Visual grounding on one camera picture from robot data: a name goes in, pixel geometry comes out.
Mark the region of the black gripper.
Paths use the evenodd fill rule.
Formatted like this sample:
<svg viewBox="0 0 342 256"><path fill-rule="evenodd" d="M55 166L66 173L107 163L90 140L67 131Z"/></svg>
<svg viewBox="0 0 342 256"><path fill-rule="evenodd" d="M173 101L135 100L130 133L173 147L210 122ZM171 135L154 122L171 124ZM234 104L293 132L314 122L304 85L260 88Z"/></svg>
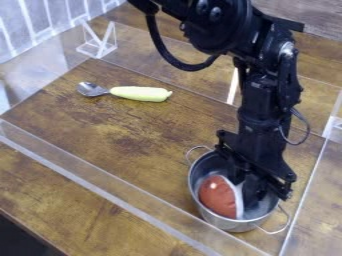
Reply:
<svg viewBox="0 0 342 256"><path fill-rule="evenodd" d="M260 206L269 192L286 201L297 174L284 159L285 141L277 131L266 133L217 131L216 152L229 163L228 178L242 188L246 210Z"/></svg>

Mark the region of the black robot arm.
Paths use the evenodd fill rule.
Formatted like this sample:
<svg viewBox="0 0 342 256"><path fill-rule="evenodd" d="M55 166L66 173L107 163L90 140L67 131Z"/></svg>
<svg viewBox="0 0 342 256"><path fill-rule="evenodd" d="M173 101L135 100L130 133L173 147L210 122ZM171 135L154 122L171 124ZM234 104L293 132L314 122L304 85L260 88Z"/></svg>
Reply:
<svg viewBox="0 0 342 256"><path fill-rule="evenodd" d="M241 184L245 206L252 208L273 192L285 200L297 174L282 153L294 106L301 102L297 78L298 50L292 32L302 25L264 14L252 0L127 0L146 15L153 42L165 60L183 71L208 68L222 55L234 57L240 72L242 105L237 133L217 132L216 151L232 164L229 179ZM166 48L155 15L181 21L181 30L209 58L199 64L178 60Z"/></svg>

